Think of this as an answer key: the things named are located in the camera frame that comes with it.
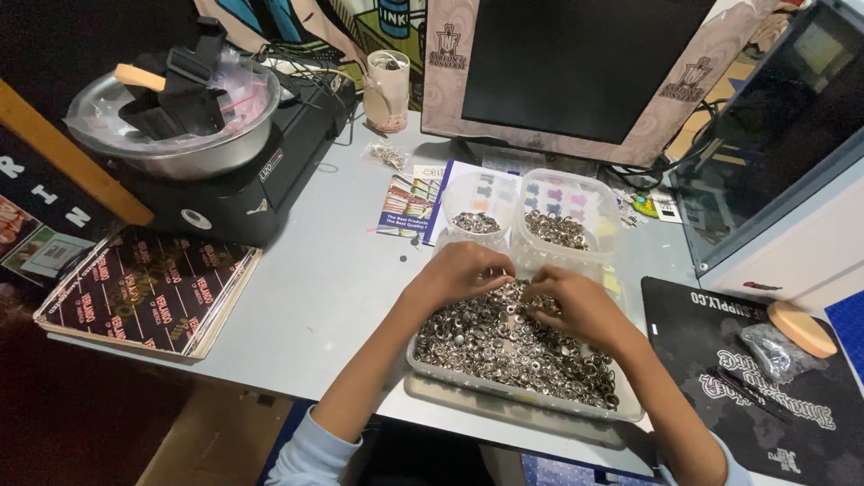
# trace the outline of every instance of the plastic tub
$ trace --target plastic tub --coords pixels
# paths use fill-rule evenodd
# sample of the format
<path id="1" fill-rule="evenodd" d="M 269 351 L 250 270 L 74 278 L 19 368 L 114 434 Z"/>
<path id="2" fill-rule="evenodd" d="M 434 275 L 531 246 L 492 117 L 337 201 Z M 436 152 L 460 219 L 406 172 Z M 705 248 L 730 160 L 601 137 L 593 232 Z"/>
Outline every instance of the plastic tub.
<path id="1" fill-rule="evenodd" d="M 618 202 L 603 182 L 549 169 L 534 169 L 522 178 L 520 201 L 515 211 L 510 241 L 513 263 L 527 272 L 556 265 L 600 281 L 602 266 L 613 261 L 621 228 Z M 524 214 L 570 216 L 585 227 L 588 250 L 577 250 L 543 241 L 528 231 Z"/>
<path id="2" fill-rule="evenodd" d="M 442 210 L 447 218 L 451 241 L 474 240 L 481 245 L 500 246 L 506 243 L 507 231 L 516 211 L 516 182 L 494 174 L 473 173 L 449 181 L 442 197 Z M 501 227 L 495 233 L 472 233 L 453 223 L 460 213 L 486 213 Z"/>
<path id="3" fill-rule="evenodd" d="M 619 307 L 627 314 L 627 302 L 623 294 L 613 296 Z M 602 420 L 624 420 L 626 422 L 639 422 L 645 416 L 645 410 L 636 400 L 630 382 L 627 381 L 624 372 L 613 361 L 610 369 L 615 370 L 615 394 L 621 400 L 617 411 L 599 408 L 597 406 L 585 405 L 573 400 L 559 399 L 539 392 L 531 392 L 524 388 L 513 387 L 486 380 L 478 376 L 455 372 L 450 369 L 419 362 L 414 358 L 414 346 L 417 336 L 414 335 L 408 344 L 407 359 L 415 373 L 428 376 L 429 378 L 451 383 L 458 387 L 471 388 L 483 393 L 489 393 L 508 400 L 515 400 L 533 406 L 540 406 L 558 412 L 582 415 L 593 419 Z"/>

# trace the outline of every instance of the desk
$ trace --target desk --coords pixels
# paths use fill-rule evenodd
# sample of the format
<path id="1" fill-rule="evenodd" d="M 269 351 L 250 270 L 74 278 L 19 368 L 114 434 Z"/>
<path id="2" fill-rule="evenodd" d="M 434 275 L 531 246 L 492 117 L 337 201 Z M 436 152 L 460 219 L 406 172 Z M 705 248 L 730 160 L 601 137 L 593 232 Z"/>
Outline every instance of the desk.
<path id="1" fill-rule="evenodd" d="M 364 148 L 378 141 L 362 122 L 355 123 L 350 145 L 347 126 L 318 164 L 290 209 L 287 226 L 264 254 L 203 361 L 187 365 L 71 336 L 49 337 L 273 393 L 320 399 L 433 250 L 368 231 L 378 224 L 391 172 L 360 159 Z M 390 135 L 394 145 L 413 153 L 414 163 L 444 164 L 460 157 L 450 152 L 454 145 L 448 140 L 422 135 L 419 126 L 420 114 L 410 112 L 409 128 Z M 643 276 L 698 283 L 680 225 L 651 221 L 622 232 L 619 279 L 630 318 L 644 329 Z M 588 467 L 653 476 L 644 434 L 618 451 L 412 398 L 401 376 L 388 382 L 384 392 L 378 413 L 386 417 Z M 647 419 L 638 427 L 651 429 Z M 755 476 L 757 484 L 784 484 Z"/>

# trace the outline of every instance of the stainless steel bowl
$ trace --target stainless steel bowl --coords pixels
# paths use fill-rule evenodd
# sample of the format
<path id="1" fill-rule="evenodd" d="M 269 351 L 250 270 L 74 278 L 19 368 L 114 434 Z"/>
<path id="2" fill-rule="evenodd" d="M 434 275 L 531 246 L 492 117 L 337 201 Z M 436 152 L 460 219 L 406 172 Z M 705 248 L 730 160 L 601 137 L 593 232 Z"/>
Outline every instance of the stainless steel bowl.
<path id="1" fill-rule="evenodd" d="M 281 89 L 276 75 L 255 61 L 249 63 L 256 73 L 267 74 L 267 106 L 258 118 L 240 131 L 207 144 L 177 150 L 158 152 L 126 150 L 113 147 L 74 128 L 69 129 L 79 142 L 98 153 L 122 159 L 132 167 L 154 176 L 183 181 L 196 181 L 217 176 L 249 162 L 261 151 L 270 136 L 270 119 L 279 104 Z M 93 101 L 118 99 L 126 87 L 114 79 L 113 73 L 95 80 L 75 97 L 67 112 L 68 117 L 93 117 L 96 109 Z"/>

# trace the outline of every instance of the black screen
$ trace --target black screen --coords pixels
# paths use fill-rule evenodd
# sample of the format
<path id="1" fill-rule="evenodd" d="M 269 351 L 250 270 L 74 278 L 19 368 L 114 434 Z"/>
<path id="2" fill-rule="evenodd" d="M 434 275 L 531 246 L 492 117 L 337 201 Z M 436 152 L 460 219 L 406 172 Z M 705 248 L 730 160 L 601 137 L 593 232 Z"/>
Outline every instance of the black screen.
<path id="1" fill-rule="evenodd" d="M 714 3 L 480 0 L 462 118 L 620 144 Z"/>

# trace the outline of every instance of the person's left hand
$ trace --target person's left hand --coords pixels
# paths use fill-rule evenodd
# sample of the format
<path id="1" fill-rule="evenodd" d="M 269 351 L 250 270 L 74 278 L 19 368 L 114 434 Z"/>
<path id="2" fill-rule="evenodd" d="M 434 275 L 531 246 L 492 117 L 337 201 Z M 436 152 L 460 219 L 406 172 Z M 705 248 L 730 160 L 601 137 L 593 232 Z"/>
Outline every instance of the person's left hand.
<path id="1" fill-rule="evenodd" d="M 507 255 L 473 241 L 459 241 L 443 247 L 405 287 L 403 296 L 432 313 L 495 290 L 513 281 L 515 274 Z"/>

